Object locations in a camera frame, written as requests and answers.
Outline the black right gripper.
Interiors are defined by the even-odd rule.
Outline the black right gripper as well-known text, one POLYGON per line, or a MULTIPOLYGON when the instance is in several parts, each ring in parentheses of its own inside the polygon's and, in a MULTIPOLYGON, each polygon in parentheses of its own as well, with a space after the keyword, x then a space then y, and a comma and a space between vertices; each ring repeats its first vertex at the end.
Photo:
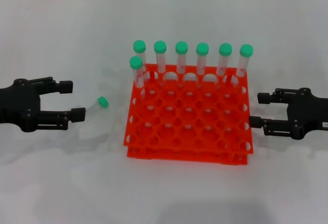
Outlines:
POLYGON ((266 136, 291 137, 301 140, 308 132, 327 130, 327 98, 316 97, 309 88, 276 88, 270 93, 258 93, 260 104, 288 104, 288 120, 250 116, 251 128, 263 128, 266 136))

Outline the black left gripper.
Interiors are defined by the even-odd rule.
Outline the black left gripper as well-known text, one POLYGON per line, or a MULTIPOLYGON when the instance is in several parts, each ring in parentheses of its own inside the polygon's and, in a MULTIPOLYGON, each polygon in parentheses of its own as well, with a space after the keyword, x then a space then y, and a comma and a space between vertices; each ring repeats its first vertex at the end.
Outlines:
POLYGON ((40 95, 73 92, 73 81, 56 82, 53 77, 16 79, 13 84, 1 88, 1 123, 14 124, 24 132, 39 130, 67 130, 68 123, 85 121, 86 108, 70 111, 40 111, 40 95))

